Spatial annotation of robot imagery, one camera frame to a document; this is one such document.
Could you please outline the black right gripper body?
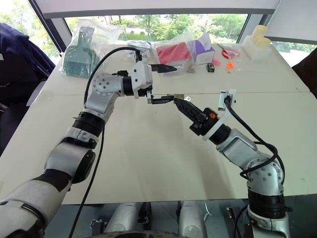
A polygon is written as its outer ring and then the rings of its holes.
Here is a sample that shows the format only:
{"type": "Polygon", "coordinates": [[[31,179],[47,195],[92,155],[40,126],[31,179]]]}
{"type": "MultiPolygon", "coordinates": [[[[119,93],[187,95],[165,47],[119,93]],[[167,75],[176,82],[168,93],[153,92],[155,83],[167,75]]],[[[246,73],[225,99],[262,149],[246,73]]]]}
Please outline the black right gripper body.
{"type": "Polygon", "coordinates": [[[217,113],[211,108],[205,108],[195,117],[190,129],[196,135],[205,135],[218,122],[217,113]]]}

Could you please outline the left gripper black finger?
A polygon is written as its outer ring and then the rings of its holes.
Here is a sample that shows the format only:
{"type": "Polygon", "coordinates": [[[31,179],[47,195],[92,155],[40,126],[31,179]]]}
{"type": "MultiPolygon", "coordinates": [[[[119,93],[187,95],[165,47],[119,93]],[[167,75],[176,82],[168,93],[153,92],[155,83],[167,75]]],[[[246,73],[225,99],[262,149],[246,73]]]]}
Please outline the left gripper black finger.
{"type": "Polygon", "coordinates": [[[150,95],[150,97],[148,97],[148,104],[166,104],[169,102],[172,102],[174,100],[174,96],[173,95],[165,95],[165,96],[161,96],[160,98],[155,98],[154,95],[150,95]]]}
{"type": "Polygon", "coordinates": [[[177,68],[166,64],[151,64],[150,66],[152,71],[157,73],[168,73],[177,71],[177,68]]]}

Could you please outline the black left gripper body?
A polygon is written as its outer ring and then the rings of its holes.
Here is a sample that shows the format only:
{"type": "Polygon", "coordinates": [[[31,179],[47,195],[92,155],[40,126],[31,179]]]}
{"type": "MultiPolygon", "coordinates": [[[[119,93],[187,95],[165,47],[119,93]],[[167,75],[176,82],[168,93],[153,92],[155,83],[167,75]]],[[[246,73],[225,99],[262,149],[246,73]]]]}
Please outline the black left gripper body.
{"type": "Polygon", "coordinates": [[[141,88],[138,90],[138,96],[150,98],[152,95],[152,89],[153,89],[152,85],[147,88],[141,88]]]}

